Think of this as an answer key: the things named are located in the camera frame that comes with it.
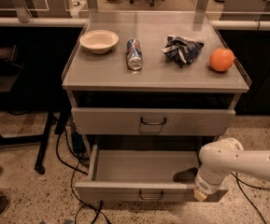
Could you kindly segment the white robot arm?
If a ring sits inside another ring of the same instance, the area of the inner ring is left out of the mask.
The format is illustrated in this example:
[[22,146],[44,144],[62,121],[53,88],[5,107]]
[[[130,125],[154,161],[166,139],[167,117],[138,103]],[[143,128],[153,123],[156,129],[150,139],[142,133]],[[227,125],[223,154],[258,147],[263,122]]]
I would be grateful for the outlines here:
[[203,202],[218,191],[231,172],[270,182],[270,150],[245,150],[234,138],[204,145],[199,151],[201,166],[194,179],[194,198]]

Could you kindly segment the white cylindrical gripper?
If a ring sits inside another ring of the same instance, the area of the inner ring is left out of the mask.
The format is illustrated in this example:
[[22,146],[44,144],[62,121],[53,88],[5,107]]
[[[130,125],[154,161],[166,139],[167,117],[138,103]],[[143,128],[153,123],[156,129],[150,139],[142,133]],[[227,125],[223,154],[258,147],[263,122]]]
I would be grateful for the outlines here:
[[204,202],[207,194],[214,194],[218,191],[225,176],[226,173],[223,171],[215,171],[201,166],[195,177],[197,188],[193,192],[194,198],[199,202]]

